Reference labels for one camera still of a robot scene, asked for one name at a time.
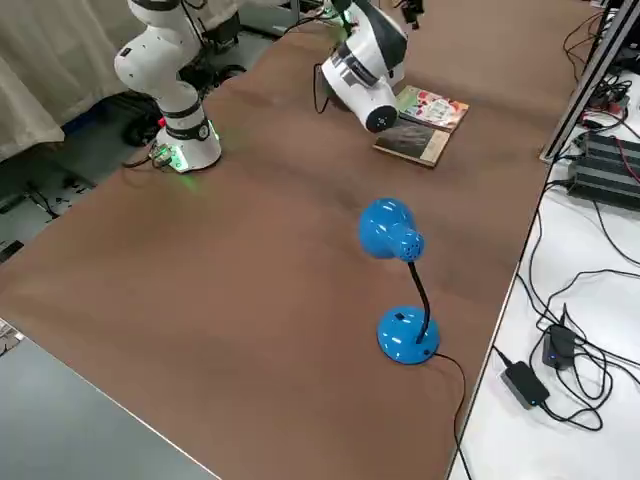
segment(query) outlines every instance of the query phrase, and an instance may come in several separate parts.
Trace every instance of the gray floor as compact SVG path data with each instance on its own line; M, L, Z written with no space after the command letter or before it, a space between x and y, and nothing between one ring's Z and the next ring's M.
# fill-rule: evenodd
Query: gray floor
M211 60L218 66L240 64L249 69L271 43L268 38L243 32L237 46ZM25 183L32 181L47 197L52 209L64 214L88 191L82 181L77 187L63 188L63 181L69 176L64 169L89 183L104 181L135 151L120 138L133 115L114 102L104 102L104 108L68 135L64 143L36 145L0 163L0 199L22 191ZM212 120L215 124L215 112ZM0 249L14 240L29 243L50 222L50 216L32 202L22 202L10 213L0 215Z
M214 63L250 68L270 44L243 34ZM31 181L63 215L88 191L82 181L65 188L68 171L99 184L135 150L120 139L130 118L108 105L56 149L40 145L0 163L0 198ZM0 215L0 248L14 240L28 244L51 222L24 201ZM213 478L29 339L0 359L0 385L2 480Z

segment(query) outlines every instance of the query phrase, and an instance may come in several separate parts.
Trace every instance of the lamp neck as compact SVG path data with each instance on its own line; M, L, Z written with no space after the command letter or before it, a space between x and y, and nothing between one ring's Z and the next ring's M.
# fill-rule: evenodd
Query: lamp neck
M420 294L420 299L422 300L422 305L424 307L424 318L422 319L422 328L420 328L420 333L418 334L418 338L416 338L416 343L422 343L424 340L424 334L429 328L429 321L431 320L431 306L429 305L429 299L427 298L427 292L424 291L424 286L422 285L422 281L420 280L420 275L418 275L418 271L416 270L416 265L413 262L407 262L409 265L409 271L411 272L411 278L413 278L413 283L416 284L416 288L418 289L418 293Z

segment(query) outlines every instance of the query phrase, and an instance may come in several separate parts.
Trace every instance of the lamp base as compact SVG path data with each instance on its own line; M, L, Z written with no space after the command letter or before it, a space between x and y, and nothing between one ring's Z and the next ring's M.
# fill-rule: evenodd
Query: lamp base
M440 333L438 324L431 317L422 343L416 343L423 318L423 309L407 305L386 312L378 325L378 344L385 355L405 365L431 358L440 344Z

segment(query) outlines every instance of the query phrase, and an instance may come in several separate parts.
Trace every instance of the colorful book cover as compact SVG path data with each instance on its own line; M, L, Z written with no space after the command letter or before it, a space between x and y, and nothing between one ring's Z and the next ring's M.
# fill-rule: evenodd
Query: colorful book cover
M405 87L397 101L401 118L447 132L456 129L469 109L466 103L412 86Z

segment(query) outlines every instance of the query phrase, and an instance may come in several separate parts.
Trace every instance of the metal frame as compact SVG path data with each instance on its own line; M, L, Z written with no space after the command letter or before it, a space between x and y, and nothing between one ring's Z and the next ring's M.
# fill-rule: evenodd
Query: metal frame
M626 0L620 7L600 45L586 65L582 77L569 99L569 107L540 154L540 158L545 162L552 162L560 153L587 101L607 73L609 65L616 57L638 15L640 15L640 0Z

